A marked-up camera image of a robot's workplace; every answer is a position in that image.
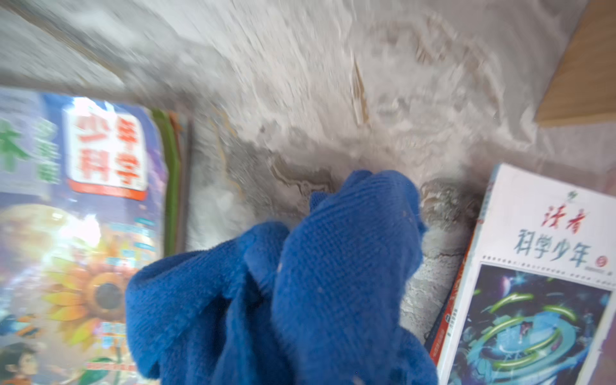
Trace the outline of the blue cloth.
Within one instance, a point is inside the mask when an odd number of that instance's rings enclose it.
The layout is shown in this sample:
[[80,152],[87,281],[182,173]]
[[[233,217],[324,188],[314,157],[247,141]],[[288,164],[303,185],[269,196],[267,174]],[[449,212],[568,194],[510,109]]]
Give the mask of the blue cloth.
[[163,384],[435,384],[399,323],[425,230],[406,176],[359,170],[293,229],[156,261],[126,292],[136,369]]

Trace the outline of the colourful sunflower magazine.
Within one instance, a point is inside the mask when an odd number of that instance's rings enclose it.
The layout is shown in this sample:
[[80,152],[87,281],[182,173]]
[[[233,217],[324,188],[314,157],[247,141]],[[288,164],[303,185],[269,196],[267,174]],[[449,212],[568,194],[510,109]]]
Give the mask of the colourful sunflower magazine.
[[2,383],[144,383],[124,297],[175,250],[187,139],[173,112],[1,90]]

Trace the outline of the white science magazine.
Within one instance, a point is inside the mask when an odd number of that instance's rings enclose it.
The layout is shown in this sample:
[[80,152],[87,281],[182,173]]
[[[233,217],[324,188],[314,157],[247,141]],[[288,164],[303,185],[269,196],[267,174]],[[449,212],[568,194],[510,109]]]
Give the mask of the white science magazine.
[[587,384],[615,313],[614,197],[501,164],[441,353],[442,384]]

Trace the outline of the red manga comic book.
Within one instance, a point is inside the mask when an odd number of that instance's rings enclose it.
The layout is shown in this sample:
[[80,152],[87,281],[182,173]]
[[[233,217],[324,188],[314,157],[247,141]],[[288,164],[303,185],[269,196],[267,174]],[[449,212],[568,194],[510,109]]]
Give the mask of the red manga comic book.
[[452,320],[454,319],[453,313],[455,310],[455,304],[457,301],[457,296],[460,292],[460,285],[464,281],[465,265],[467,264],[468,256],[472,253],[472,248],[473,244],[470,244],[465,256],[461,260],[456,279],[452,284],[452,288],[449,291],[446,301],[441,307],[441,311],[439,312],[436,322],[431,328],[424,343],[424,347],[428,351],[431,360],[436,366],[439,364],[449,328],[453,324]]

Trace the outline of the wooden two-tier shelf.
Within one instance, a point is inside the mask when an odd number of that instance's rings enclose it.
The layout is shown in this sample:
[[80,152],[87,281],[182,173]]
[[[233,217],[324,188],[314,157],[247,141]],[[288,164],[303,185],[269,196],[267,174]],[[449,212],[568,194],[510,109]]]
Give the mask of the wooden two-tier shelf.
[[615,120],[615,1],[590,1],[535,115],[542,128]]

